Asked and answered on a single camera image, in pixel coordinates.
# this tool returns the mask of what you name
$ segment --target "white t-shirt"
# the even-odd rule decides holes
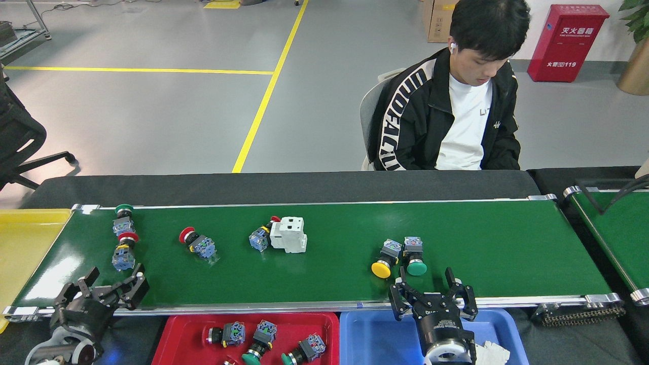
[[[442,140],[435,168],[438,170],[480,170],[484,155],[482,136],[491,108],[491,80],[480,86],[448,80],[450,105],[455,121]]]

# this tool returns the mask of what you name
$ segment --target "fire extinguisher box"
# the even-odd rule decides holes
[[[572,82],[609,14],[599,5],[550,5],[528,73],[534,81]]]

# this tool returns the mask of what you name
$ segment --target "chair wheel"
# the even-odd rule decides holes
[[[72,154],[69,154],[68,156],[66,156],[66,161],[67,161],[68,164],[77,164],[77,163],[79,163],[77,161],[77,159],[75,158],[75,156],[72,155]]]

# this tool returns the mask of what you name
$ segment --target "white circuit breaker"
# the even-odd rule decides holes
[[[271,227],[271,245],[283,248],[286,253],[306,251],[306,234],[302,217],[283,217]]]

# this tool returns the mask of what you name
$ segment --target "yellow tray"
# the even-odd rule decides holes
[[[0,310],[13,303],[70,214],[70,209],[0,209]],[[0,318],[0,333],[7,323]]]

